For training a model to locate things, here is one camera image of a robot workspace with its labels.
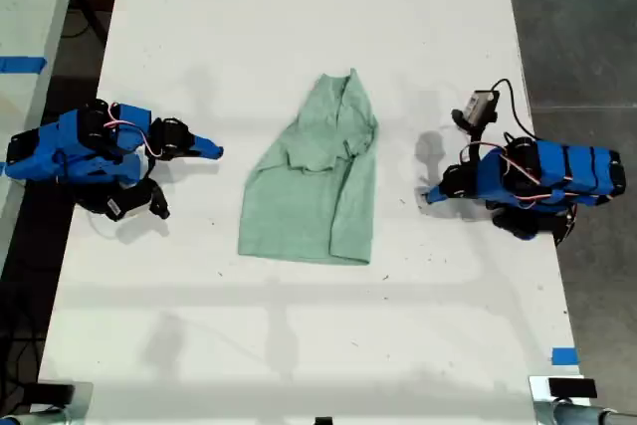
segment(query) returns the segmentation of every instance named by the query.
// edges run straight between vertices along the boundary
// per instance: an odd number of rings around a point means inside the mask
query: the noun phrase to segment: gray floor
[[[580,208],[558,255],[583,373],[597,380],[600,404],[637,411],[637,270],[629,259],[637,257],[637,0],[514,0],[514,8],[536,132],[622,153],[628,192]],[[82,28],[81,16],[68,20],[66,32]],[[55,71],[96,77],[101,63],[88,32],[63,40]]]

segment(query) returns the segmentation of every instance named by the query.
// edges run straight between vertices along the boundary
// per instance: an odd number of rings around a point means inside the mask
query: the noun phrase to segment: red wire
[[[127,124],[129,126],[134,126],[135,128],[139,128],[139,126],[137,126],[135,123],[133,123],[132,121],[126,121],[125,119],[117,119],[115,118],[112,113],[110,112],[110,109],[114,106],[116,106],[117,103],[113,102],[112,104],[110,104],[108,106],[108,116],[110,117],[110,121],[107,121],[106,123],[104,123],[104,127],[105,128],[115,128],[118,124]],[[146,148],[148,149],[148,152],[154,156],[155,158],[158,158],[161,156],[161,154],[157,154],[155,153],[152,148],[150,147],[150,144],[148,143],[148,138],[146,138],[146,135],[144,134],[144,132],[141,129],[138,129],[137,131],[139,131],[139,134],[141,134],[141,137],[143,139],[144,144],[146,145]]]

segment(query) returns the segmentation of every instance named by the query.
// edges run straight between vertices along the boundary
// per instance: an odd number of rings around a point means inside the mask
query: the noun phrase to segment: blue painter's tape
[[[551,362],[553,365],[577,365],[577,350],[574,347],[554,347]]]
[[[39,74],[46,65],[42,57],[0,57],[0,74]]]

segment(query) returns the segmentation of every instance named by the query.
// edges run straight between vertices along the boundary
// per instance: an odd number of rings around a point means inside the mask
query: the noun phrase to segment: white table surface
[[[69,0],[0,0],[0,56],[44,57],[40,75],[0,75],[0,161],[9,139],[40,125]],[[0,175],[0,274],[24,188]]]
[[[350,67],[380,124],[371,264],[239,257],[249,171]],[[91,382],[90,423],[534,423],[529,375],[578,371],[549,359],[573,344],[552,239],[414,194],[467,141],[451,109],[500,77],[529,124],[511,0],[116,0],[100,96],[226,155],[157,167],[165,223],[76,209],[41,379]],[[484,140],[504,130],[507,96]]]

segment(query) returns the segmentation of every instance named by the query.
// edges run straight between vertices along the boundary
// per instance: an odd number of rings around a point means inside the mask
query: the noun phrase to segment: green t-shirt
[[[248,178],[239,254],[368,264],[377,135],[356,70],[322,75]]]

